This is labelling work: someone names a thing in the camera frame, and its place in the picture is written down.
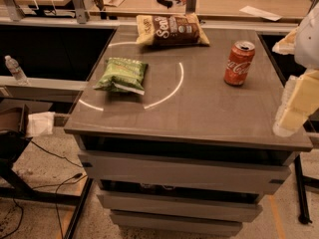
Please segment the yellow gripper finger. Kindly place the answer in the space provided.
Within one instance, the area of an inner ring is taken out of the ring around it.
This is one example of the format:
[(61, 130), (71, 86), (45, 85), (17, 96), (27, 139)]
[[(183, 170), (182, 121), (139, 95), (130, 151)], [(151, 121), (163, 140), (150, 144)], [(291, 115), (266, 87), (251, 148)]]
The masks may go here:
[(297, 30), (298, 28), (293, 29), (283, 39), (276, 42), (272, 51), (280, 55), (293, 55), (295, 52), (295, 38)]
[(291, 136), (319, 109), (319, 70), (307, 69), (300, 77), (290, 76), (281, 105), (275, 116), (273, 132)]

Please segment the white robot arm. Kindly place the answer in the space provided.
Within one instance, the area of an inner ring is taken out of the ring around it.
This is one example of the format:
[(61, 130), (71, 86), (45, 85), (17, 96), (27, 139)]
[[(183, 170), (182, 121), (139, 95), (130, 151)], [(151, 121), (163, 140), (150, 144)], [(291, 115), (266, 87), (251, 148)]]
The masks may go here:
[(319, 4), (272, 51), (293, 55), (306, 69), (299, 77), (289, 77), (275, 116), (274, 133), (290, 136), (319, 109)]

